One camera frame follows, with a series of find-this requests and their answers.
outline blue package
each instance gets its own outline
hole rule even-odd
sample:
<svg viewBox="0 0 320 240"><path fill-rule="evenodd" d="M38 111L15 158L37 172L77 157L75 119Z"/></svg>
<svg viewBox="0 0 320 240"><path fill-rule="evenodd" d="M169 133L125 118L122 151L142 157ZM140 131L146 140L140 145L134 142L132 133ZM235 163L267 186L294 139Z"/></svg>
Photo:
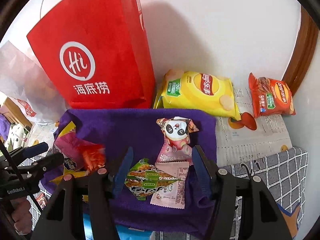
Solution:
<svg viewBox="0 0 320 240"><path fill-rule="evenodd" d="M90 216L83 214L84 233L86 240L94 240L92 235ZM141 231L137 229L129 229L127 227L116 225L120 240L153 240L155 234L152 231Z"/></svg>

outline black cable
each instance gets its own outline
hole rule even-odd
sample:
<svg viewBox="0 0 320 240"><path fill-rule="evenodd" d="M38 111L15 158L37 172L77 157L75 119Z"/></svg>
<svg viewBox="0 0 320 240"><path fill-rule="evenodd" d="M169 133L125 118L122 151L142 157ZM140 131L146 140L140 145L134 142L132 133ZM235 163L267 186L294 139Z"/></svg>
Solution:
<svg viewBox="0 0 320 240"><path fill-rule="evenodd" d="M36 200L35 196L33 194L30 193L29 189L28 189L28 185L26 184L26 182L24 181L21 173L19 172L16 164L14 163L14 161L12 160L9 152L7 151L6 147L4 146L4 144L2 143L2 141L0 141L0 151L3 153L4 157L7 159L8 163L10 164L10 166L12 167L14 173L17 175L18 179L20 180L22 186L25 188L26 192L28 193L28 195L30 196L30 198L32 199L32 201L34 202L34 204L36 205L36 207L38 208L39 212L42 213L42 208L40 206L40 204L38 203L38 201Z"/></svg>

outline white circle logo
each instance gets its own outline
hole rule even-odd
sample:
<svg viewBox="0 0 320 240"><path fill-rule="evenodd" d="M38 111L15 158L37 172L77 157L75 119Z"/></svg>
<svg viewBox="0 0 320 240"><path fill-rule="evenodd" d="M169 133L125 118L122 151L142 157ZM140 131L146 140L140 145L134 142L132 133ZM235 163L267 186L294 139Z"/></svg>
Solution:
<svg viewBox="0 0 320 240"><path fill-rule="evenodd" d="M69 41L61 47L60 62L69 76L80 81L90 80L96 70L92 53L86 46L76 41Z"/></svg>

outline human hand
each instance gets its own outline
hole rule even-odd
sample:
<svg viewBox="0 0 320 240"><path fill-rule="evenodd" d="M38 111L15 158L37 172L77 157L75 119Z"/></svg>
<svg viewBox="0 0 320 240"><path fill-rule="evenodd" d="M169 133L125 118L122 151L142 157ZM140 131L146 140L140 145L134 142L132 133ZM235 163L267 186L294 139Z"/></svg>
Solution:
<svg viewBox="0 0 320 240"><path fill-rule="evenodd" d="M26 235L32 230L32 215L29 212L31 205L27 197L18 198L11 201L15 209L11 217L15 221L15 229L23 235Z"/></svg>

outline pink snack package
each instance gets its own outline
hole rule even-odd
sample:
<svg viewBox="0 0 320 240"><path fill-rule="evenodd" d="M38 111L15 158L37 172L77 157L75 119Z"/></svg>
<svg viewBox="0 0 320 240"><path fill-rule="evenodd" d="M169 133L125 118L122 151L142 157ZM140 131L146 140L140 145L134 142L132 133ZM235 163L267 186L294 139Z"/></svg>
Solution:
<svg viewBox="0 0 320 240"><path fill-rule="evenodd" d="M191 119L176 116L174 118L160 118L157 124L164 134L164 144L156 162L172 162L186 160L193 165L189 133L199 129Z"/></svg>
<svg viewBox="0 0 320 240"><path fill-rule="evenodd" d="M155 163L155 166L172 176L181 179L152 195L150 203L157 206L184 209L184 189L189 162Z"/></svg>

